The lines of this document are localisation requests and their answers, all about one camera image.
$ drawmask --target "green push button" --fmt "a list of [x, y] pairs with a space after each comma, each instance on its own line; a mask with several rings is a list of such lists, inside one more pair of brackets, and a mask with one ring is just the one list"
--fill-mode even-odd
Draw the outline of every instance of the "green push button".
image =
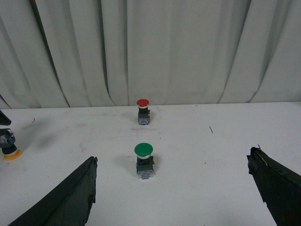
[[148, 143], [140, 143], [135, 147], [135, 153], [141, 157], [150, 155], [152, 150], [152, 146]]

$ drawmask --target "curtain fold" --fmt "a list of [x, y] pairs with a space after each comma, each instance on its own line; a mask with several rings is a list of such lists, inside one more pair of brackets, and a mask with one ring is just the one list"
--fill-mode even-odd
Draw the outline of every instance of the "curtain fold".
[[0, 108], [301, 101], [299, 0], [0, 4]]
[[301, 1], [287, 6], [275, 52], [251, 102], [301, 100]]
[[11, 108], [67, 107], [29, 1], [1, 1], [0, 95]]
[[104, 80], [97, 1], [37, 0], [36, 4], [69, 105], [113, 105]]
[[129, 1], [130, 104], [217, 103], [248, 1]]

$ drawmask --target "white tabletop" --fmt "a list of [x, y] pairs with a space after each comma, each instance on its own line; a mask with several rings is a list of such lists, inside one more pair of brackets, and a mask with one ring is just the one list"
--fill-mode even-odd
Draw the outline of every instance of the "white tabletop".
[[[273, 226], [246, 155], [260, 144], [301, 174], [301, 103], [3, 110], [13, 161], [0, 159], [0, 225], [42, 199], [88, 157], [98, 158], [87, 226]], [[136, 176], [137, 144], [153, 146], [156, 175]]]

